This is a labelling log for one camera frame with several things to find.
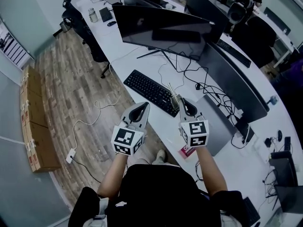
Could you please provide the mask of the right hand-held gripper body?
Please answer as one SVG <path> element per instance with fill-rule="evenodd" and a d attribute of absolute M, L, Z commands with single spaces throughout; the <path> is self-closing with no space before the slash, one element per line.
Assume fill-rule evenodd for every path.
<path fill-rule="evenodd" d="M 179 123 L 180 135 L 188 148 L 206 146 L 209 140 L 209 121 L 203 115 L 187 117 L 187 122 Z"/>

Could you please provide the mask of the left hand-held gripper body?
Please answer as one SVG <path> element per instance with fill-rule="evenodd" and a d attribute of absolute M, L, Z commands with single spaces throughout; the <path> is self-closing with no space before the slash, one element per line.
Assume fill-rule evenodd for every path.
<path fill-rule="evenodd" d="M 116 153 L 133 156 L 144 144 L 145 136 L 145 129 L 137 129 L 133 125 L 121 121 L 118 126 L 114 127 L 111 144 Z"/>

